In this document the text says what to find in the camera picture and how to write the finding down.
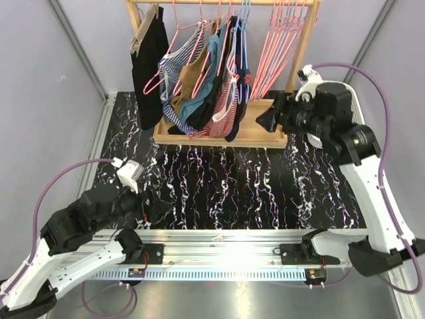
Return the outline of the light blue wire hanger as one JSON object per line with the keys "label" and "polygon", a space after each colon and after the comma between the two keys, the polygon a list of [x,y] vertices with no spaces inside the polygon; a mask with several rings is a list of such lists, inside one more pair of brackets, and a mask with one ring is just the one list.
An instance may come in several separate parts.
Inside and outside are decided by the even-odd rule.
{"label": "light blue wire hanger", "polygon": [[[234,35],[236,39],[235,48],[235,73],[242,68],[249,68],[248,66],[248,41],[246,36],[246,29],[250,16],[251,1],[242,1],[240,10],[236,16]],[[250,88],[246,87],[246,97],[249,98]]]}

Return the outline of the maroon tank top grey trim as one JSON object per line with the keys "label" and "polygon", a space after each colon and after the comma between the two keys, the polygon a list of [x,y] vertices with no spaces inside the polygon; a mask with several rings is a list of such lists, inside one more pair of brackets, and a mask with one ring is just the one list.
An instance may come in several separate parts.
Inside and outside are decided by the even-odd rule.
{"label": "maroon tank top grey trim", "polygon": [[245,87],[249,87],[252,88],[252,83],[253,83],[253,77],[252,74],[250,72],[249,69],[245,69],[244,70],[244,80],[243,80],[243,85]]}

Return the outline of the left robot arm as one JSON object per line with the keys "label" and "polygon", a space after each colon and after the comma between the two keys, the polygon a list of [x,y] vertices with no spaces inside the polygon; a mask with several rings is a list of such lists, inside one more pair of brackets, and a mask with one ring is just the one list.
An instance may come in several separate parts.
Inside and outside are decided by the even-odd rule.
{"label": "left robot arm", "polygon": [[101,185],[52,214],[42,227],[35,253],[29,255],[10,279],[1,283],[2,318],[39,318],[75,286],[109,266],[135,264],[146,256],[134,229],[120,229],[109,242],[79,261],[60,264],[89,243],[94,235],[123,219],[143,219],[153,225],[172,210],[171,203],[147,189],[139,194],[129,187]]}

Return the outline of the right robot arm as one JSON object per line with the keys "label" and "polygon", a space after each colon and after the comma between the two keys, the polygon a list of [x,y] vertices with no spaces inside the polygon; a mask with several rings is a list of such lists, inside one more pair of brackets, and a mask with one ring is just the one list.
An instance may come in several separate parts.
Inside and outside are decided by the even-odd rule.
{"label": "right robot arm", "polygon": [[278,125],[285,134],[307,133],[320,139],[348,181],[367,227],[365,237],[318,229],[303,236],[301,257],[315,264],[323,257],[349,261],[363,276],[382,274],[424,253],[424,241],[403,224],[400,213],[388,208],[378,175],[383,153],[370,127],[353,121],[352,90],[340,82],[318,84],[312,92],[279,92],[271,107],[257,117],[266,131]]}

